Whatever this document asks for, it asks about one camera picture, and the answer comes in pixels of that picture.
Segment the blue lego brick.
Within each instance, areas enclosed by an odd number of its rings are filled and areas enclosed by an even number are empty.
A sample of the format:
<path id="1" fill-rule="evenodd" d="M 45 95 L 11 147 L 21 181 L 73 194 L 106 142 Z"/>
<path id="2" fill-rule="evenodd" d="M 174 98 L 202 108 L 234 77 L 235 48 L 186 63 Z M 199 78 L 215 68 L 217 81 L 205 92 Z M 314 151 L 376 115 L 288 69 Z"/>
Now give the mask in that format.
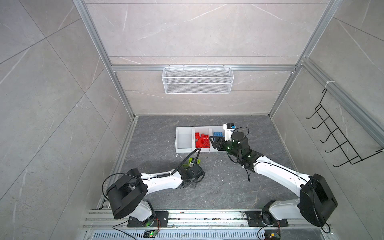
<path id="1" fill-rule="evenodd" d="M 213 136 L 214 137 L 224 137 L 224 133 L 223 132 L 213 132 Z"/>

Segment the red arch lego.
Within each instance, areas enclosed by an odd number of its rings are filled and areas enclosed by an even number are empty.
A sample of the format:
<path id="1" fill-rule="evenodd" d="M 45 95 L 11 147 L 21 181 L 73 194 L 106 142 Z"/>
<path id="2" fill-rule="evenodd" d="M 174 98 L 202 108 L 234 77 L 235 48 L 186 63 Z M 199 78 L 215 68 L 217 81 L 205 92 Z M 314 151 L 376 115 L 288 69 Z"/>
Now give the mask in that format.
<path id="1" fill-rule="evenodd" d="M 196 148 L 202 148 L 202 149 L 210 148 L 209 135 L 202 134 L 200 139 L 196 142 Z"/>

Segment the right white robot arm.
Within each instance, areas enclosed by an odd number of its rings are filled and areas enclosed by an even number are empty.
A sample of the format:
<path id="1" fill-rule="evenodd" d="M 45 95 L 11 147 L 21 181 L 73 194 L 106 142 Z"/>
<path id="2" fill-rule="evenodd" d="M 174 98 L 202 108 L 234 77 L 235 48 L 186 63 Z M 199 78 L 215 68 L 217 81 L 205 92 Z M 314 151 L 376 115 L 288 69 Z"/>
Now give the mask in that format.
<path id="1" fill-rule="evenodd" d="M 233 132 L 229 139 L 210 137 L 218 151 L 227 152 L 230 160 L 240 164 L 247 173 L 257 173 L 272 179 L 293 192 L 297 198 L 287 201 L 269 201 L 260 214 L 266 225 L 284 219 L 304 219 L 322 228 L 337 208 L 338 202 L 325 178 L 314 174 L 309 176 L 284 167 L 249 146 L 243 132 Z"/>

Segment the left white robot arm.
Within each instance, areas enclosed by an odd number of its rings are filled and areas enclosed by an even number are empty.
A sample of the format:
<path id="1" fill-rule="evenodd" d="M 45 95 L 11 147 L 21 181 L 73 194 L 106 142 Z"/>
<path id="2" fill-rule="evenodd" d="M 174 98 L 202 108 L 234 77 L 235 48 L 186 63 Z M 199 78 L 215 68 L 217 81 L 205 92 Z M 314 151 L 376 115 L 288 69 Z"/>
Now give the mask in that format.
<path id="1" fill-rule="evenodd" d="M 110 203 L 114 219 L 125 217 L 139 221 L 148 227 L 156 218 L 156 213 L 144 197 L 168 189 L 184 189 L 196 187 L 205 177 L 205 172 L 199 164 L 191 163 L 186 168 L 157 174 L 140 173 L 138 169 L 131 169 L 111 184 L 106 190 L 106 197 Z"/>

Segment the white right storage bin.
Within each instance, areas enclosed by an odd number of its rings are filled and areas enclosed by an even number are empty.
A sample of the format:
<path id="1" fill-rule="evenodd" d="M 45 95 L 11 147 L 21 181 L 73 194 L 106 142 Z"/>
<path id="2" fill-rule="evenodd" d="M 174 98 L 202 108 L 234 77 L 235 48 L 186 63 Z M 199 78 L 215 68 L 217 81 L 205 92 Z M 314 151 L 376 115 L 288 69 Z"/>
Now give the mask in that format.
<path id="1" fill-rule="evenodd" d="M 225 136 L 225 130 L 224 130 L 224 126 L 221 125 L 221 126 L 211 126 L 211 130 L 210 130 L 210 137 L 224 137 Z M 214 148 L 214 146 L 212 145 L 212 142 L 214 142 L 215 139 L 212 139 L 210 142 L 211 142 L 211 151 L 212 152 L 217 152 L 217 149 Z"/>

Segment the green lego brick upper right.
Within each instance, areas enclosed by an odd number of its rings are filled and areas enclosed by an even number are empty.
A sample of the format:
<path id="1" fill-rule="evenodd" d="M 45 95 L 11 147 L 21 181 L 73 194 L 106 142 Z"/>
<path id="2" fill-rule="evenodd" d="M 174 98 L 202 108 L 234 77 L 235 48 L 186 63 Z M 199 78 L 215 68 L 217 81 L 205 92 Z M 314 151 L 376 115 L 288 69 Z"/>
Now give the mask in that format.
<path id="1" fill-rule="evenodd" d="M 194 165 L 199 164 L 200 162 L 201 162 L 200 159 L 189 158 L 188 166 L 189 166 L 189 167 L 193 167 Z"/>

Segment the white left storage bin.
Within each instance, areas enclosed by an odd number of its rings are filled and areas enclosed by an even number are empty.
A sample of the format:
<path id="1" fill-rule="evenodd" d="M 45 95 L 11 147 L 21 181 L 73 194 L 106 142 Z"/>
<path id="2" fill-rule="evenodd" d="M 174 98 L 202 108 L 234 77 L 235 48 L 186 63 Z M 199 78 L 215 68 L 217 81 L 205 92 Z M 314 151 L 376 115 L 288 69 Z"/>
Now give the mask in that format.
<path id="1" fill-rule="evenodd" d="M 195 133 L 193 127 L 177 127 L 175 150 L 177 154 L 190 153 L 195 149 Z"/>

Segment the metal base rail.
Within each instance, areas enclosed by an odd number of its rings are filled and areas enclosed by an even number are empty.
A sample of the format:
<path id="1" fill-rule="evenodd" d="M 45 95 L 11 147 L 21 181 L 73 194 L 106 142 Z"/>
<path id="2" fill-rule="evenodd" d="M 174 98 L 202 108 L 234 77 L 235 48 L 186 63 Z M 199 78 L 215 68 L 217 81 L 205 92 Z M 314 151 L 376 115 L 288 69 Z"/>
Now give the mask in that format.
<path id="1" fill-rule="evenodd" d="M 267 225 L 256 209 L 157 210 L 151 226 L 133 217 L 115 220 L 109 209 L 90 210 L 81 224 L 86 240 L 336 240 L 331 226 L 302 219 Z"/>

